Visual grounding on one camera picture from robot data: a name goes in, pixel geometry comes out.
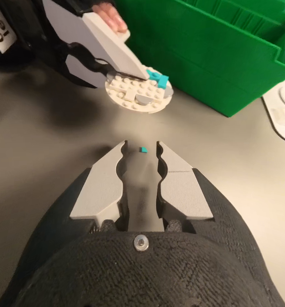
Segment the person's left hand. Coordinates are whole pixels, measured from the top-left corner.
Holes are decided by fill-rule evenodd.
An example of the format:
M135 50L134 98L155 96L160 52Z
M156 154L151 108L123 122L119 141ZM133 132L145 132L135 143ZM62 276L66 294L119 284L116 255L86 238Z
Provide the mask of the person's left hand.
M114 33L127 32L128 27L112 2L100 1L94 4L91 9L101 17Z

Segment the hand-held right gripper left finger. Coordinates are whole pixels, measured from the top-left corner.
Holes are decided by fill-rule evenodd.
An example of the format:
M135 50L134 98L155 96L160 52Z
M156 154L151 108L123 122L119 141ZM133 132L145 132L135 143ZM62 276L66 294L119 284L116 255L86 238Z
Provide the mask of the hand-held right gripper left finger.
M92 219L96 225L105 220L116 222L128 218L123 174L124 153L128 142L120 142L93 164L69 215L73 220Z

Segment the round white lego plate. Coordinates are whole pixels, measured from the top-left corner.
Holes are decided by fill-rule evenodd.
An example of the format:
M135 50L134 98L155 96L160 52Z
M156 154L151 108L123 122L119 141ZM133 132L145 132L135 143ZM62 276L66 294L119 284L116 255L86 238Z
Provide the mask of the round white lego plate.
M144 68L160 73L152 67ZM157 87L156 81L139 80L116 72L107 74L105 89L110 100L121 108L149 114L163 110L174 94L169 81L164 90Z

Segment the green plastic bin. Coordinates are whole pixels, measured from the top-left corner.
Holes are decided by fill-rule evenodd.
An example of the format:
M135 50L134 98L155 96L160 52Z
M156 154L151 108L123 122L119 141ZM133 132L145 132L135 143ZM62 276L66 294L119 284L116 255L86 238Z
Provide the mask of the green plastic bin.
M227 117L285 80L285 1L116 4L138 59Z

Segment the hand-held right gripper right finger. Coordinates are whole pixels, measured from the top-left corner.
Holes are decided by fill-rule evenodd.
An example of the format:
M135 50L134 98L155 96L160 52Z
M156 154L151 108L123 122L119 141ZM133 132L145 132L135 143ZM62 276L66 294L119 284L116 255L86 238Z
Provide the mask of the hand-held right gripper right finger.
M156 146L161 176L156 199L158 217L164 221L212 219L193 167L163 142L158 141Z

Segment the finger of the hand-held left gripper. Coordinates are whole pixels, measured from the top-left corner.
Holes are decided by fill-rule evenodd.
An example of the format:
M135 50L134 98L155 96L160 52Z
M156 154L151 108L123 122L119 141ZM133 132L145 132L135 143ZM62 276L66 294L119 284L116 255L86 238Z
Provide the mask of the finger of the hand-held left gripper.
M96 59L93 55L67 55L65 64L74 77L84 81L89 87L105 88L110 64Z
M55 1L42 1L46 18L67 47L67 55L93 55L116 72L139 80L149 79L140 60L125 45L130 32L116 34L94 12L73 14Z

